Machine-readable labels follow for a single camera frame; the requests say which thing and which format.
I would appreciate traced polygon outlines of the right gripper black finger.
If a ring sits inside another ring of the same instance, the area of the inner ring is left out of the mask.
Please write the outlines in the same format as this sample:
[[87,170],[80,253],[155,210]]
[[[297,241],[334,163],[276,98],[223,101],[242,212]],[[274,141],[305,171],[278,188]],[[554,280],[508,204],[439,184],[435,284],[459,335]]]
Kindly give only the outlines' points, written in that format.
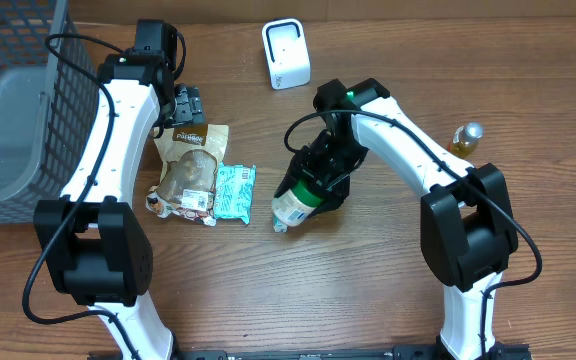
[[307,189],[321,199],[311,216],[337,210],[349,195],[350,174],[342,172],[310,176],[307,178]]
[[299,168],[290,167],[287,169],[283,180],[280,182],[277,190],[274,193],[275,198],[282,196],[287,190],[294,188],[301,177],[301,170]]

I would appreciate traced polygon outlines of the green lid white jar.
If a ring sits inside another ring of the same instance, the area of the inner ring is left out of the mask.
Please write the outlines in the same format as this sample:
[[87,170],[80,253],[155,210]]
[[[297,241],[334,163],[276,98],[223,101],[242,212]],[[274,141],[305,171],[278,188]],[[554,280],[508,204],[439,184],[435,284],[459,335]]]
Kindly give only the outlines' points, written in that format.
[[314,210],[323,203],[323,199],[308,188],[305,180],[299,180],[272,202],[274,216],[288,227],[302,224]]

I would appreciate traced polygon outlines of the teal white tissue pack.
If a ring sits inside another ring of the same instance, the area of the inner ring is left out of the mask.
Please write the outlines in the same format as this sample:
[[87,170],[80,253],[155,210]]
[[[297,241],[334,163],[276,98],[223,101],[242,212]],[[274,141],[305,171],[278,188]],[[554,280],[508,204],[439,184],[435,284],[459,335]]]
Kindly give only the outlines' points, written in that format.
[[281,222],[280,220],[276,219],[273,222],[273,229],[277,233],[285,233],[288,231],[288,226]]

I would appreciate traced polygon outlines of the brown snack pouch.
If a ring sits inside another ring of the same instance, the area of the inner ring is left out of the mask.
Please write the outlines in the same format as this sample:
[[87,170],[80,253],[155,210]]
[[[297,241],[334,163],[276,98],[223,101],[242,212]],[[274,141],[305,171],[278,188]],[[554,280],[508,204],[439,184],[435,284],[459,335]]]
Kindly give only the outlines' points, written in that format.
[[229,140],[226,125],[168,128],[154,141],[162,160],[158,185],[150,189],[146,208],[160,218],[177,216],[214,226],[214,197],[219,164]]

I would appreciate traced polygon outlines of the teal snack packet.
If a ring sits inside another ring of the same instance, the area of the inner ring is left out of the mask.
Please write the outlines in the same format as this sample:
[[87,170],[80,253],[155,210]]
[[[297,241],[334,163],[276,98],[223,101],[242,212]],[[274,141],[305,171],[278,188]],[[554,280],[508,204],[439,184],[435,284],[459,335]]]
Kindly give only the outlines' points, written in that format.
[[239,219],[250,223],[256,166],[220,163],[216,178],[214,216],[216,219]]

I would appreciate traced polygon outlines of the yellow liquid plastic bottle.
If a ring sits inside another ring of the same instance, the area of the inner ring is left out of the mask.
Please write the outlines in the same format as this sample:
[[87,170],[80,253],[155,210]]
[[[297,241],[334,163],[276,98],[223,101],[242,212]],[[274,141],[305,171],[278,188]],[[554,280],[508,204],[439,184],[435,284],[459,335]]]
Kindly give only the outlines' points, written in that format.
[[469,122],[456,130],[447,149],[453,155],[465,159],[475,151],[483,135],[484,128],[480,123]]

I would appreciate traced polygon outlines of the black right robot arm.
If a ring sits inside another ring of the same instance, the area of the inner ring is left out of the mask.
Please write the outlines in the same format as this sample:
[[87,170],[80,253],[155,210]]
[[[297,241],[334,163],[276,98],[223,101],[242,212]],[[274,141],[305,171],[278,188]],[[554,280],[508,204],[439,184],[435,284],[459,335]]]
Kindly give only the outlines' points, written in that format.
[[444,286],[444,322],[429,356],[505,358],[492,331],[494,298],[518,239],[501,172],[439,146],[373,78],[352,87],[329,81],[313,106],[326,127],[294,150],[272,200],[276,225],[296,227],[338,209],[351,173],[375,153],[419,198],[422,255]]

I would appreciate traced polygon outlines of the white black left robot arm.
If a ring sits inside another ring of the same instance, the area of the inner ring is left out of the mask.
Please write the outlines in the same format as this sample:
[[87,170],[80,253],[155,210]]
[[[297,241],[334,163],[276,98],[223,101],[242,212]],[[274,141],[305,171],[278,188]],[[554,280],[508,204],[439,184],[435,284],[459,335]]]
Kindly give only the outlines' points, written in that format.
[[92,80],[96,117],[83,155],[58,199],[38,202],[33,224],[42,253],[22,295],[26,316],[42,266],[55,289],[83,306],[73,319],[97,316],[123,359],[174,359],[176,339],[149,294],[154,260],[132,200],[151,129],[172,117],[176,53],[133,49],[107,56]]

